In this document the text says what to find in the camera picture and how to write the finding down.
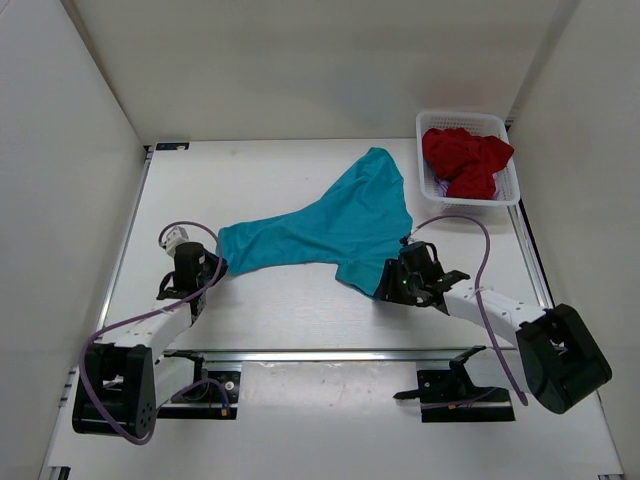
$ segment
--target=white wall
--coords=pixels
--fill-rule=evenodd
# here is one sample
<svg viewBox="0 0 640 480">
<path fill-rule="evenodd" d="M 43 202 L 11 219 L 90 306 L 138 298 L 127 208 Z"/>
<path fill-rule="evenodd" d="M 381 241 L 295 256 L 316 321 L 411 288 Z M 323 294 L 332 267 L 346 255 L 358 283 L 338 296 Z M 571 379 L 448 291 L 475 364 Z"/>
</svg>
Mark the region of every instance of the white wall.
<svg viewBox="0 0 640 480">
<path fill-rule="evenodd" d="M 144 151 L 63 7 L 0 16 L 0 478 L 37 478 Z"/>
<path fill-rule="evenodd" d="M 567 0 L 75 0 L 142 140 L 410 137 L 509 114 Z"/>
<path fill-rule="evenodd" d="M 583 0 L 510 132 L 554 298 L 578 308 L 612 365 L 600 393 L 629 478 L 640 478 L 639 19 L 637 0 Z"/>
</svg>

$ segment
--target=teal shirt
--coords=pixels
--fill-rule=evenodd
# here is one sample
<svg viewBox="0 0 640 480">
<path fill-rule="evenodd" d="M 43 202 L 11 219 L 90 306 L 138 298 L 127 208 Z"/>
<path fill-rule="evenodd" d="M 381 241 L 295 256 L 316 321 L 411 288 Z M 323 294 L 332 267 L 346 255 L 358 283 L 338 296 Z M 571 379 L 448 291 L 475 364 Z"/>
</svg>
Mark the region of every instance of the teal shirt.
<svg viewBox="0 0 640 480">
<path fill-rule="evenodd" d="M 219 237 L 233 274 L 335 263 L 337 280 L 373 296 L 385 260 L 397 258 L 411 224 L 398 167 L 386 150 L 372 148 L 315 203 L 222 228 Z"/>
</svg>

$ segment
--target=cable connector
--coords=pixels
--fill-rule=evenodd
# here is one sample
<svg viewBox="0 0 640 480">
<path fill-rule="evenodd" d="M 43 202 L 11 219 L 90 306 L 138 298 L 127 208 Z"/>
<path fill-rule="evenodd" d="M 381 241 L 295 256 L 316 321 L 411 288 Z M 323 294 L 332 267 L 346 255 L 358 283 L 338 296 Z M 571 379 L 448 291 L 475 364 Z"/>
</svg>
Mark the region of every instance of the cable connector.
<svg viewBox="0 0 640 480">
<path fill-rule="evenodd" d="M 410 233 L 407 233 L 404 237 L 402 237 L 400 239 L 400 245 L 402 245 L 403 247 L 406 247 L 410 243 L 413 243 L 413 238 L 411 238 L 412 234 L 413 234 L 413 232 L 410 232 Z"/>
<path fill-rule="evenodd" d="M 183 227 L 176 226 L 167 232 L 164 241 L 159 242 L 159 245 L 167 252 L 167 255 L 173 257 L 176 253 L 176 247 L 188 241 L 189 235 L 187 231 Z"/>
</svg>

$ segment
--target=red garment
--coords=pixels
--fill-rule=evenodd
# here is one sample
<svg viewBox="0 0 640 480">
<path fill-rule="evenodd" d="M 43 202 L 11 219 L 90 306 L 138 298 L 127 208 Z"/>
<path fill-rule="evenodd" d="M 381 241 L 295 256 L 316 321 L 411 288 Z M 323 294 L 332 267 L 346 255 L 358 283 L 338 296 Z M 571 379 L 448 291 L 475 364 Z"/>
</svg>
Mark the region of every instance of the red garment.
<svg viewBox="0 0 640 480">
<path fill-rule="evenodd" d="M 513 147 L 498 137 L 476 137 L 464 128 L 432 128 L 422 137 L 422 154 L 441 180 L 447 197 L 491 200 L 493 174 L 507 166 Z"/>
</svg>

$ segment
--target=laundry basket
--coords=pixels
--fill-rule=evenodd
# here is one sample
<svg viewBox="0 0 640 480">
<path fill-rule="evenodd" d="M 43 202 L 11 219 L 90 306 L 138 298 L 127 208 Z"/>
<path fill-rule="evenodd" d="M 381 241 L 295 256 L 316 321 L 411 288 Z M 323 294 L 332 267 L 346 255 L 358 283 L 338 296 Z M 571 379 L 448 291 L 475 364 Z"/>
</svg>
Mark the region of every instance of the laundry basket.
<svg viewBox="0 0 640 480">
<path fill-rule="evenodd" d="M 443 197 L 436 176 L 424 160 L 422 154 L 422 136 L 430 128 L 464 128 L 471 135 L 495 135 L 503 142 L 509 143 L 504 122 L 495 115 L 483 113 L 442 112 L 424 110 L 416 117 L 416 139 L 418 142 L 418 171 L 420 172 L 420 190 L 422 194 L 443 210 L 481 213 L 491 207 L 515 205 L 520 201 L 520 187 L 513 157 L 504 170 L 495 175 L 498 193 L 493 200 L 475 200 L 471 198 Z"/>
</svg>

